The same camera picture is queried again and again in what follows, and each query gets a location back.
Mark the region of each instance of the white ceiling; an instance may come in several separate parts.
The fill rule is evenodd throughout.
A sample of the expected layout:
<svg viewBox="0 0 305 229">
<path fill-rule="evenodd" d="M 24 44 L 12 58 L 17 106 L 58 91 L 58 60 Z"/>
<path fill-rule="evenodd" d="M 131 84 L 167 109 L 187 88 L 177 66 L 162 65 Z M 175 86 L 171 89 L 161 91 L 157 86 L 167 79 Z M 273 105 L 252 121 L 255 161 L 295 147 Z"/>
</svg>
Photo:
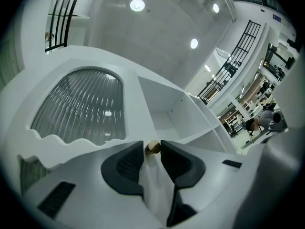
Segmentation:
<svg viewBox="0 0 305 229">
<path fill-rule="evenodd" d="M 171 79 L 177 68 L 188 65 L 190 58 L 196 71 L 207 60 L 200 50 L 206 45 L 206 36 L 230 13 L 224 0 L 143 0 L 145 9 L 134 12 L 132 0 L 104 0 L 99 11 L 99 30 L 95 47 L 110 51 L 134 61 L 159 75 Z M 217 3 L 220 12 L 212 11 Z M 197 38 L 199 45 L 191 49 Z"/>
</svg>

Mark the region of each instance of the handrail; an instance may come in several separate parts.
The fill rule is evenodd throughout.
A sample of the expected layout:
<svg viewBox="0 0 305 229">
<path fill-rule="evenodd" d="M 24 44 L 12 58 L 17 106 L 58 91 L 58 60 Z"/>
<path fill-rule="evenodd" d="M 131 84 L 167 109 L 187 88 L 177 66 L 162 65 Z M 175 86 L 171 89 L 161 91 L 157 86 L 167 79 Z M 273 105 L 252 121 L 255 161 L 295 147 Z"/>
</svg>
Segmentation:
<svg viewBox="0 0 305 229">
<path fill-rule="evenodd" d="M 56 9 L 58 7 L 59 2 L 61 2 L 61 6 L 60 6 L 60 10 L 59 13 L 56 14 Z M 59 47 L 66 47 L 68 45 L 68 34 L 69 34 L 69 28 L 70 28 L 70 23 L 71 23 L 71 19 L 73 16 L 73 11 L 75 8 L 75 5 L 77 3 L 77 0 L 73 0 L 72 6 L 70 8 L 69 14 L 67 15 L 68 12 L 68 8 L 69 8 L 69 4 L 71 0 L 68 0 L 68 3 L 66 5 L 66 9 L 65 9 L 65 13 L 64 15 L 61 14 L 62 9 L 64 7 L 64 3 L 66 0 L 56 0 L 55 5 L 54 5 L 54 9 L 53 9 L 53 14 L 52 14 L 52 19 L 51 19 L 51 25 L 50 25 L 50 33 L 49 33 L 49 47 L 45 49 L 45 52 L 51 51 L 55 48 L 59 48 Z M 55 35 L 54 38 L 52 38 L 53 34 L 53 24 L 54 24 L 54 18 L 55 16 L 57 16 L 57 22 L 56 22 L 56 30 L 55 30 Z M 64 41 L 62 42 L 62 35 L 63 35 L 63 29 L 64 29 L 64 24 L 65 24 L 65 19 L 68 16 L 67 19 L 67 24 L 66 24 L 66 28 L 65 28 L 65 33 L 64 33 Z"/>
<path fill-rule="evenodd" d="M 231 55 L 216 73 L 215 77 L 207 83 L 206 87 L 198 94 L 201 100 L 208 104 L 234 76 L 249 53 L 261 25 L 251 20 L 248 21 L 246 29 L 235 46 Z"/>
</svg>

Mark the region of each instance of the white shelf compartment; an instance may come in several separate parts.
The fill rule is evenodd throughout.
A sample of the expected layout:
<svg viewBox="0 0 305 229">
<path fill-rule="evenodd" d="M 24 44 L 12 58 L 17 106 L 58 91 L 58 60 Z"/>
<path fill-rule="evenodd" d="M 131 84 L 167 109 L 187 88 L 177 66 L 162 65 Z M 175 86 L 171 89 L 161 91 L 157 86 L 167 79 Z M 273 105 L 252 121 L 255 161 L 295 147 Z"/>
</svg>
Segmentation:
<svg viewBox="0 0 305 229">
<path fill-rule="evenodd" d="M 191 99 L 195 102 L 195 104 L 199 107 L 199 109 L 202 111 L 204 116 L 208 119 L 209 123 L 211 124 L 211 127 L 216 127 L 221 124 L 221 122 L 218 120 L 217 116 L 202 102 L 201 99 L 189 95 Z"/>
<path fill-rule="evenodd" d="M 215 132 L 220 138 L 225 152 L 230 154 L 236 154 L 234 143 L 232 142 L 231 137 L 226 131 L 226 129 L 222 125 L 220 125 L 215 128 Z"/>
<path fill-rule="evenodd" d="M 210 128 L 185 92 L 138 78 L 159 140 L 178 141 Z"/>
<path fill-rule="evenodd" d="M 225 152 L 221 140 L 217 136 L 216 132 L 212 129 L 203 135 L 194 138 L 192 141 L 186 142 L 185 144 L 206 150 Z"/>
</svg>

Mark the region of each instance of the black slot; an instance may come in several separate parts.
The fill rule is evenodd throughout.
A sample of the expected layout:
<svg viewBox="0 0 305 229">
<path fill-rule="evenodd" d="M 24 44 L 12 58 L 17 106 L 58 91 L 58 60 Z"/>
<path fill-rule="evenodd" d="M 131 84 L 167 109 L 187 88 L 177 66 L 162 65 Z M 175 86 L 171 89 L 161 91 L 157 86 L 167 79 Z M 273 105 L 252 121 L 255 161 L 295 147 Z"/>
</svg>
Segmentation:
<svg viewBox="0 0 305 229">
<path fill-rule="evenodd" d="M 54 218 L 74 188 L 75 184 L 61 182 L 38 206 L 38 209 Z"/>
<path fill-rule="evenodd" d="M 232 166 L 235 168 L 240 168 L 242 166 L 242 163 L 236 162 L 236 161 L 232 161 L 232 160 L 228 160 L 226 159 L 223 164 L 227 165 L 227 166 Z"/>
</svg>

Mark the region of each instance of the black vent grille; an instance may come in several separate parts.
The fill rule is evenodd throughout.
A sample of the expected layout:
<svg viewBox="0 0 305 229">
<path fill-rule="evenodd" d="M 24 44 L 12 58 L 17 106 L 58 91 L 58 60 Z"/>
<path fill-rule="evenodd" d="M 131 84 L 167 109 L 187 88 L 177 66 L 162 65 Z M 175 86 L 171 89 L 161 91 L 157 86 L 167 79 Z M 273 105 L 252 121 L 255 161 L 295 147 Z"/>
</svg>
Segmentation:
<svg viewBox="0 0 305 229">
<path fill-rule="evenodd" d="M 143 159 L 143 148 L 133 149 L 119 159 L 116 164 L 116 169 L 123 177 L 138 183 L 139 170 L 143 164 Z"/>
<path fill-rule="evenodd" d="M 67 200 L 75 184 L 61 182 L 39 205 L 39 209 L 47 216 L 54 218 Z"/>
</svg>

